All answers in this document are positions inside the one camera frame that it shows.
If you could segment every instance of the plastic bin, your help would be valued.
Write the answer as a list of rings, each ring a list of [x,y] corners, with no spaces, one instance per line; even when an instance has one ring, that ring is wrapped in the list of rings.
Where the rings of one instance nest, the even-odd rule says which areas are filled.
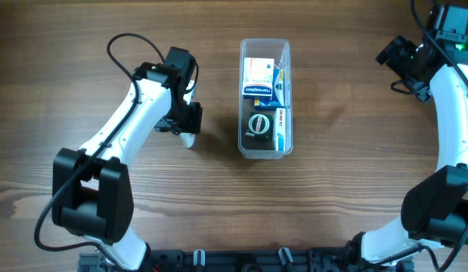
[[[269,141],[252,141],[245,135],[252,112],[274,115],[275,110],[257,111],[252,99],[242,95],[243,65],[245,57],[274,59],[276,69],[284,70],[284,108],[286,110],[286,137],[284,151],[273,150]],[[247,159],[280,159],[293,151],[293,107],[291,88],[291,51],[286,39],[244,39],[240,44],[239,80],[239,150]]]

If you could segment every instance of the blue and white box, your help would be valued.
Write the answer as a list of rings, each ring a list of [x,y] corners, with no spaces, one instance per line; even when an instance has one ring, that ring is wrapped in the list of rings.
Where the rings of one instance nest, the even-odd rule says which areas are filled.
[[[272,100],[265,97],[256,97],[254,108],[256,110],[275,110],[284,107],[284,71],[274,69],[274,84],[272,85]]]
[[[273,75],[274,59],[245,57],[243,60],[243,97],[272,99]]]
[[[286,150],[286,109],[276,109],[274,114],[274,133],[272,140],[274,142],[274,150]]]

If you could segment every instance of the wood grain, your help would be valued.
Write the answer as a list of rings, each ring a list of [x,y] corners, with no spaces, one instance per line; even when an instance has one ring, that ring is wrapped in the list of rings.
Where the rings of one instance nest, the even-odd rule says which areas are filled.
[[[55,154],[97,132],[129,87],[105,49],[120,32],[164,53],[186,48],[200,64],[195,148],[153,133],[132,167],[132,225],[153,249],[341,246],[396,217],[435,169],[434,105],[390,91],[396,75],[374,61],[395,35],[420,41],[407,2],[39,2],[0,5],[0,271],[74,271],[91,251],[43,252],[33,228]],[[262,37],[292,46],[294,150],[279,161],[237,148],[240,42]],[[113,53],[130,70],[159,61],[135,39]],[[80,240],[50,219],[42,237]],[[432,271],[427,255],[416,263]],[[451,270],[468,271],[468,247]]]

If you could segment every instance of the white box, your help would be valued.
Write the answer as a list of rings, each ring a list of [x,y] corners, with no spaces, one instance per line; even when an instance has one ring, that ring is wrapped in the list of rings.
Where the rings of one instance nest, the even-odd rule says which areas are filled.
[[[272,99],[274,59],[246,57],[243,60],[242,95]]]
[[[274,150],[286,150],[286,109],[276,109],[272,140],[274,142]]]

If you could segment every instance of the wooden table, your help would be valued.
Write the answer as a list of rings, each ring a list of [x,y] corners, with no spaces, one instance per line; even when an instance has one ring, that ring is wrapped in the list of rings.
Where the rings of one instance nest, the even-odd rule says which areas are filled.
[[[152,133],[131,170],[132,226],[153,249],[342,246],[395,218],[435,169],[434,104],[390,91],[397,76],[374,60],[395,35],[420,42],[405,1],[42,2],[0,5],[0,271],[74,271],[91,251],[43,252],[33,228],[56,153],[79,148],[126,95],[106,54],[121,32],[164,54],[186,48],[200,64],[195,148]],[[245,160],[237,147],[240,42],[264,37],[292,46],[294,150],[278,161]],[[137,39],[113,53],[129,70],[159,62]],[[81,240],[50,217],[42,239]],[[416,263],[432,271],[426,253]],[[468,271],[468,247],[451,270]]]

